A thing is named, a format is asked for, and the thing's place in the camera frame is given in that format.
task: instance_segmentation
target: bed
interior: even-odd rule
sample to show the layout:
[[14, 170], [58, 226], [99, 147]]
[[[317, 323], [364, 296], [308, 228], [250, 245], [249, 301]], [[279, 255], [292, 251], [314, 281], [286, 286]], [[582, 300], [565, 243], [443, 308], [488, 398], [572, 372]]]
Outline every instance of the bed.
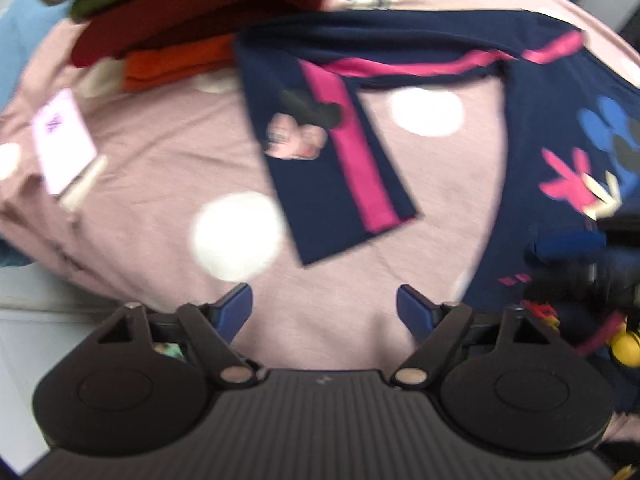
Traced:
[[[331, 9], [527, 9], [583, 28], [588, 47], [640, 85], [640, 56], [566, 0], [327, 0]], [[502, 86], [367, 92], [364, 101], [423, 216], [302, 267], [250, 133], [233, 70], [134, 94], [95, 91], [107, 77], [67, 65], [82, 25], [40, 44], [2, 112], [0, 232], [70, 282], [160, 311], [216, 300], [237, 282], [255, 295], [238, 349], [270, 367], [382, 368], [413, 346], [395, 312], [410, 283], [457, 300], [494, 223], [504, 177]], [[100, 157], [70, 196], [40, 178], [30, 120], [72, 88]]]

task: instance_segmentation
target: pink trim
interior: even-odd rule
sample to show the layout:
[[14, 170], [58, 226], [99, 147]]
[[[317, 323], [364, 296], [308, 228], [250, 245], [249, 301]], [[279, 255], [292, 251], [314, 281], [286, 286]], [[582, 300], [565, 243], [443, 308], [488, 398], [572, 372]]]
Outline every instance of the pink trim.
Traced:
[[411, 63], [389, 65], [369, 59], [347, 57], [322, 68], [345, 77], [374, 77], [379, 75], [452, 75], [462, 74], [479, 66], [488, 66], [499, 59], [515, 59], [501, 50], [471, 50], [460, 59], [446, 63]]
[[575, 351], [583, 357], [593, 354], [598, 348], [607, 344], [607, 341], [620, 331], [620, 326], [625, 322], [626, 317], [615, 310], [605, 320], [604, 324], [596, 330], [587, 341], [583, 341]]
[[[578, 30], [567, 32], [539, 50], [525, 50], [522, 57], [537, 64], [551, 63], [564, 56], [575, 54], [582, 48], [582, 34]], [[489, 66], [501, 59], [516, 59], [501, 50], [471, 50], [460, 59], [446, 63], [386, 64], [369, 59], [346, 57], [322, 68], [345, 77], [375, 77], [380, 75], [457, 75], [477, 68]]]
[[300, 60], [300, 66], [315, 98], [342, 108], [342, 122], [329, 134], [364, 228], [375, 234], [400, 225], [344, 82], [308, 61]]
[[539, 50], [525, 50], [522, 57], [532, 63], [544, 65], [561, 57], [575, 54], [582, 48], [582, 34], [577, 30], [567, 32], [556, 40], [547, 43]]

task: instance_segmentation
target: circular black pad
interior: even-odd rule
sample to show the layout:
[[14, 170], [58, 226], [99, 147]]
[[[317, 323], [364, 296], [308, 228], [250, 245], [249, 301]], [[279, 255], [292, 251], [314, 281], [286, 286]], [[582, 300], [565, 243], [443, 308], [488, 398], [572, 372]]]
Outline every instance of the circular black pad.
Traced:
[[125, 456], [188, 433], [208, 401], [204, 375], [153, 350], [143, 308], [119, 310], [38, 385], [47, 441], [79, 454]]
[[613, 412], [604, 377], [530, 313], [512, 309], [495, 349], [453, 368], [440, 399], [463, 431], [517, 455], [594, 446]]

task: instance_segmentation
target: blue mouse ear print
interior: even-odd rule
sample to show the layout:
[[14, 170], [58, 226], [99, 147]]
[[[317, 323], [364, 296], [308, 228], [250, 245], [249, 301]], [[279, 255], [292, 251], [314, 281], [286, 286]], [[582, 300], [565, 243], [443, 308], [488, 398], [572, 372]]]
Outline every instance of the blue mouse ear print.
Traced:
[[598, 106], [604, 120], [609, 123], [613, 132], [623, 137], [627, 142], [633, 142], [628, 130], [628, 117], [622, 106], [609, 97], [599, 97]]
[[613, 144], [616, 150], [616, 159], [620, 166], [631, 173], [640, 173], [640, 152], [636, 152], [625, 139], [615, 136]]
[[601, 152], [610, 153], [613, 151], [612, 131], [597, 114], [591, 110], [580, 110], [578, 122], [596, 148]]
[[319, 103], [306, 91], [283, 90], [280, 100], [300, 126], [314, 124], [331, 130], [342, 121], [342, 108], [338, 103]]
[[631, 132], [631, 137], [633, 138], [633, 140], [638, 146], [640, 146], [640, 121], [630, 118], [629, 131]]

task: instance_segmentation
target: white tag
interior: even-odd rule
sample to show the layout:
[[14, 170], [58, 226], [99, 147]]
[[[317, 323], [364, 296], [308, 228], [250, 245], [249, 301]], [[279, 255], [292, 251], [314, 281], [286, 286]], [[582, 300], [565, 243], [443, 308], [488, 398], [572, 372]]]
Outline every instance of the white tag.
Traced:
[[44, 105], [31, 127], [47, 192], [59, 195], [97, 156], [71, 90]]

